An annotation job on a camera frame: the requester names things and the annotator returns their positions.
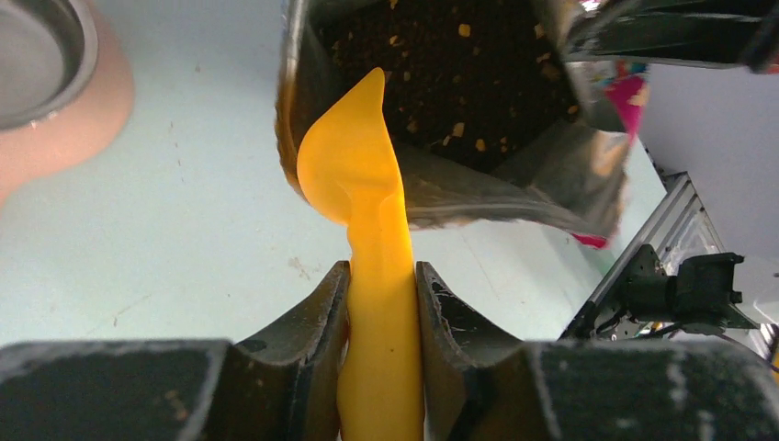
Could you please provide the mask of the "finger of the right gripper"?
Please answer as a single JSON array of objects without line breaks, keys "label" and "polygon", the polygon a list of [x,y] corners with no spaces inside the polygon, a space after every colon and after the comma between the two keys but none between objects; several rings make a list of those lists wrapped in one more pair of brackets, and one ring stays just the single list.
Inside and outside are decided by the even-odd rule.
[{"label": "finger of the right gripper", "polygon": [[605,1],[578,18],[566,59],[778,71],[778,3]]}]

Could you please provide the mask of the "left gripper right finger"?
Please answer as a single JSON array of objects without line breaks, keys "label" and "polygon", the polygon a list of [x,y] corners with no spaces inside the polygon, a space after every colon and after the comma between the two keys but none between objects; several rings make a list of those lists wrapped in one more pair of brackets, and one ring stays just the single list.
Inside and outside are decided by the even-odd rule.
[{"label": "left gripper right finger", "polygon": [[775,440],[778,388],[718,342],[522,341],[416,267],[432,440]]}]

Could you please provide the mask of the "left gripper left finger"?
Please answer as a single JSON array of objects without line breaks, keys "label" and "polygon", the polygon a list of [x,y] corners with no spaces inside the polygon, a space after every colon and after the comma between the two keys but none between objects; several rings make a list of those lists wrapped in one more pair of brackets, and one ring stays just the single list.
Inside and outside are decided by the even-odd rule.
[{"label": "left gripper left finger", "polygon": [[4,440],[334,440],[349,265],[228,340],[27,342],[1,351]]}]

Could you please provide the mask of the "colourful cat food bag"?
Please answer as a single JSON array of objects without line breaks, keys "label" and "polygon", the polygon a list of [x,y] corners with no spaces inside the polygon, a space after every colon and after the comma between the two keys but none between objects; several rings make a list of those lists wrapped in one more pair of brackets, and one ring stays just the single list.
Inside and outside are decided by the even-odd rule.
[{"label": "colourful cat food bag", "polygon": [[309,127],[371,70],[417,229],[532,221],[596,249],[624,209],[648,69],[565,62],[583,1],[286,1],[277,150],[291,187]]}]

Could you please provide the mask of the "yellow plastic scoop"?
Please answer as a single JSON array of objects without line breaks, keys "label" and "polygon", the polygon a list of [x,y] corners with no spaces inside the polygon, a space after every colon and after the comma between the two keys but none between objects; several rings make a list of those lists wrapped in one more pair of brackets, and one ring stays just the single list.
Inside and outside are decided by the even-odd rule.
[{"label": "yellow plastic scoop", "polygon": [[401,173],[376,68],[307,131],[297,173],[308,202],[351,247],[348,347],[337,383],[344,440],[423,438],[423,363]]}]

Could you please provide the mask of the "pink double pet bowl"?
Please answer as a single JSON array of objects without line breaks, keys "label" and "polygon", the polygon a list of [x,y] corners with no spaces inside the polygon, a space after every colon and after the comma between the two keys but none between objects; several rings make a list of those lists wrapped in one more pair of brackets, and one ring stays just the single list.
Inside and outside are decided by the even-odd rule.
[{"label": "pink double pet bowl", "polygon": [[2,2],[1,198],[105,150],[134,99],[129,60],[92,2]]}]

